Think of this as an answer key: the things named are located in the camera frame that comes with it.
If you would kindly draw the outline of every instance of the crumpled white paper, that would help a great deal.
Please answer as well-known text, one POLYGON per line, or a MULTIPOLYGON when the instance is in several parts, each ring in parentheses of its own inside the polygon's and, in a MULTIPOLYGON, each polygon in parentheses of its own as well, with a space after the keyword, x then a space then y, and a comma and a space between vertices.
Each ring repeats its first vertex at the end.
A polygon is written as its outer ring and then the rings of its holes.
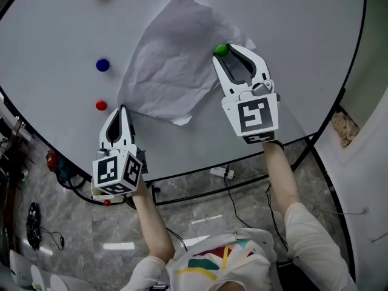
POLYGON ((171 0, 136 47, 118 104, 177 125, 188 123, 194 106, 218 83, 212 55, 226 43, 255 48, 212 8, 194 0, 171 0))

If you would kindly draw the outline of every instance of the power strip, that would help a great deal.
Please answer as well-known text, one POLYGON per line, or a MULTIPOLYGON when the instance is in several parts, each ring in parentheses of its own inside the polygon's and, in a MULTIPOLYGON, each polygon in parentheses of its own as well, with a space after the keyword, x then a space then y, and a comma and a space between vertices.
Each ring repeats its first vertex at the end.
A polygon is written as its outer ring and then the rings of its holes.
MULTIPOLYGON (((212 175, 218 176, 218 177, 224 177, 226 168, 222 167, 215 167, 210 169, 210 173, 212 175)), ((233 175, 235 174, 234 170, 229 170, 228 175, 226 176, 227 179, 232 179, 233 175)))

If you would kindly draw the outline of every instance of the red ball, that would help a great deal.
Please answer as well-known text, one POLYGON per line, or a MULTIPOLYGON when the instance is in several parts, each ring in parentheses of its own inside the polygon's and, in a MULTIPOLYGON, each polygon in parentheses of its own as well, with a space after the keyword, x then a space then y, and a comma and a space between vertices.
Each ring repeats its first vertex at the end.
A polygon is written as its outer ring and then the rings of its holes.
POLYGON ((99 100, 96 102, 96 108, 100 111, 106 110, 107 107, 108 107, 107 103, 103 100, 99 100))

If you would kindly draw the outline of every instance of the person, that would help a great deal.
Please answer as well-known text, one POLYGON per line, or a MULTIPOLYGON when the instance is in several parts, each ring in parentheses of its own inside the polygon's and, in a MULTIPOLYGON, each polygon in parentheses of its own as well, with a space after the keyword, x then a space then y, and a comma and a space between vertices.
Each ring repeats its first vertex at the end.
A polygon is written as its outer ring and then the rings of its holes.
POLYGON ((286 270, 288 278, 280 275, 284 271, 280 265, 283 263, 277 262, 275 249, 279 249, 265 230, 227 230, 174 258, 172 241, 142 181, 132 197, 150 253, 135 267, 122 291, 357 289, 338 246, 301 204, 283 147, 279 142, 265 142, 263 148, 270 183, 286 226, 287 256, 291 260, 288 264, 293 265, 293 270, 286 270), (168 283, 161 279, 165 269, 168 283))

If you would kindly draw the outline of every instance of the floor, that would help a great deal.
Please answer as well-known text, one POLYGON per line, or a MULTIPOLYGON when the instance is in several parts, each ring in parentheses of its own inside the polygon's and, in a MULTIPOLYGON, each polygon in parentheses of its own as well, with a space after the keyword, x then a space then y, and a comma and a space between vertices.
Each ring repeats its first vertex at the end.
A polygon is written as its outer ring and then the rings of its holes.
MULTIPOLYGON (((285 148, 287 158, 293 163, 305 148, 304 141, 285 148)), ((49 172, 45 155, 49 148, 37 140, 31 145, 30 157, 34 164, 28 164, 27 182, 21 187, 22 194, 15 202, 15 232, 19 236, 22 254, 38 267, 62 275, 75 276, 93 283, 97 290, 119 290, 129 281, 133 268, 147 255, 142 240, 139 219, 136 212, 125 204, 119 206, 96 206, 78 198, 72 191, 61 187, 53 173, 49 172), (51 232, 60 231, 65 238, 65 248, 59 251, 47 235, 38 251, 28 245, 25 222, 31 202, 37 202, 41 209, 41 225, 51 232), (114 245, 126 250, 109 250, 106 243, 130 243, 114 245)), ((230 169, 235 175, 248 178, 234 178, 229 184, 236 184, 255 178, 255 173, 265 173, 263 155, 234 162, 230 169)), ((347 261, 347 249, 340 221, 336 214, 323 212, 311 202, 325 210, 335 210, 329 188, 311 154, 295 171, 300 192, 309 200, 303 203, 327 229, 339 245, 347 261)), ((270 210, 264 193, 267 180, 249 184, 231 191, 236 210, 247 224, 270 231, 277 243, 270 210)), ((222 178, 209 171, 193 173, 155 183, 161 188, 157 201, 196 195, 224 187, 222 178)), ((88 183, 80 190, 90 196, 88 183)), ((272 203, 276 223, 284 236, 281 215, 272 203)), ((192 245, 214 232, 232 227, 242 227, 235 217, 232 202, 227 192, 210 195, 190 201, 158 207, 167 227, 192 245)), ((176 249, 181 244, 172 238, 176 249)))

